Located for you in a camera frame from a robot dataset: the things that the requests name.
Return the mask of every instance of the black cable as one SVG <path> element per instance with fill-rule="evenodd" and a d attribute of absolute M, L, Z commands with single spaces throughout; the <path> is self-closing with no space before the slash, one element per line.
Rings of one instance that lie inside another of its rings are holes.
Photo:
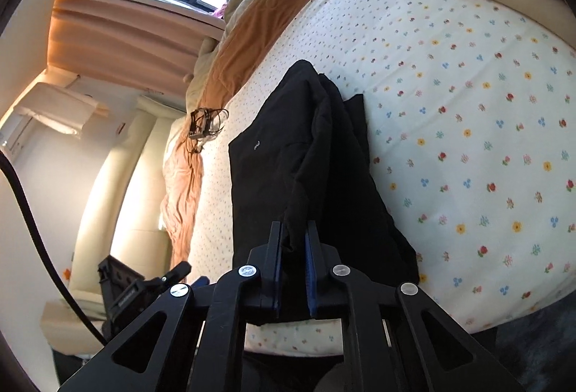
<path fill-rule="evenodd" d="M 56 268 L 54 268 L 54 265 L 52 264 L 52 261 L 48 256 L 48 252 L 44 247 L 44 242 L 42 242 L 42 238 L 38 231 L 38 227 L 36 227 L 36 222 L 34 221 L 32 211 L 30 210 L 30 205 L 28 205 L 28 201 L 26 199 L 24 189 L 22 188 L 22 184 L 18 179 L 18 176 L 16 174 L 16 171 L 14 170 L 14 167 L 12 166 L 12 163 L 8 160 L 8 158 L 4 155 L 4 153 L 2 153 L 2 151 L 0 151 L 0 169 L 2 170 L 2 173 L 4 173 L 4 175 L 6 176 L 6 179 L 10 184 L 12 192 L 14 192 L 16 202 L 18 203 L 18 207 L 20 207 L 20 211 L 22 212 L 22 216 L 24 217 L 24 222 L 26 223 L 28 231 L 30 232 L 30 236 L 32 237 L 34 247 L 36 247 L 38 256 L 40 257 L 42 264 L 44 264 L 44 268 L 48 272 L 48 275 L 52 279 L 52 282 L 56 285 L 56 288 L 58 288 L 58 291 L 60 291 L 62 297 L 65 299 L 65 301 L 74 311 L 74 313 L 78 316 L 78 318 L 82 321 L 82 323 L 86 326 L 86 328 L 90 331 L 90 333 L 94 335 L 96 339 L 105 346 L 108 343 L 106 342 L 106 339 L 102 336 L 102 334 L 98 331 L 98 329 L 96 329 L 96 327 L 92 325 L 90 319 L 88 319 L 86 314 L 84 314 L 84 312 L 82 311 L 76 300 L 72 297 L 72 295 L 68 291 L 68 288 L 64 285 L 64 283 L 60 279 L 60 276 L 58 276 L 58 272 L 56 271 Z"/>

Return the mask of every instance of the black mechanical device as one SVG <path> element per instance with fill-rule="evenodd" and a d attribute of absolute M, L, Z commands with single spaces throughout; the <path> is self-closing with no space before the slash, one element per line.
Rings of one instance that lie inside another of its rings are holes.
<path fill-rule="evenodd" d="M 145 281 L 137 271 L 111 255 L 98 265 L 100 289 L 106 311 L 102 334 L 113 339 L 138 317 L 156 298 L 190 273 L 190 264 L 180 262 L 162 278 Z"/>
<path fill-rule="evenodd" d="M 273 223 L 268 244 L 254 248 L 247 265 L 216 284 L 173 285 L 60 391 L 240 390 L 246 324 L 278 321 L 282 232 Z M 416 285 L 381 285 L 341 264 L 338 251 L 320 243 L 314 222 L 305 248 L 310 315 L 342 319 L 347 391 L 523 390 Z"/>

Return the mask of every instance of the mattress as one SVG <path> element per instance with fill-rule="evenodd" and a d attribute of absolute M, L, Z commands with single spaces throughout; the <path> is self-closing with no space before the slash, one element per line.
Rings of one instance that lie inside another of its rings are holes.
<path fill-rule="evenodd" d="M 203 150 L 191 278 L 231 269 L 228 143 L 299 59 L 363 93 L 371 173 L 420 286 L 468 332 L 576 288 L 576 53 L 490 0 L 312 0 Z M 248 326 L 246 348 L 342 353 L 339 321 Z"/>

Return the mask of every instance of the bed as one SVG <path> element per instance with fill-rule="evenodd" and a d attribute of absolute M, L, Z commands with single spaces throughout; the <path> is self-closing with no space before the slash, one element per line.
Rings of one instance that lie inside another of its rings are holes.
<path fill-rule="evenodd" d="M 420 286 L 468 332 L 576 289 L 576 53 L 490 0 L 311 0 L 204 146 L 191 280 L 231 269 L 228 144 L 299 59 L 344 99 L 364 94 L 373 179 L 417 251 Z M 341 328 L 248 326 L 246 348 L 341 354 Z"/>

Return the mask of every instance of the curtain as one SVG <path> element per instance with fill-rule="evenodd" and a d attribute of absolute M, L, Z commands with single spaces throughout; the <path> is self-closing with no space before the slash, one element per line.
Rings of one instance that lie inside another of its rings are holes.
<path fill-rule="evenodd" d="M 184 97 L 205 37 L 224 21 L 159 0 L 55 0 L 48 64 L 149 92 Z"/>
<path fill-rule="evenodd" d="M 60 133 L 79 137 L 93 114 L 107 117 L 109 110 L 85 94 L 48 83 L 36 83 L 14 106 L 14 112 L 33 117 Z"/>

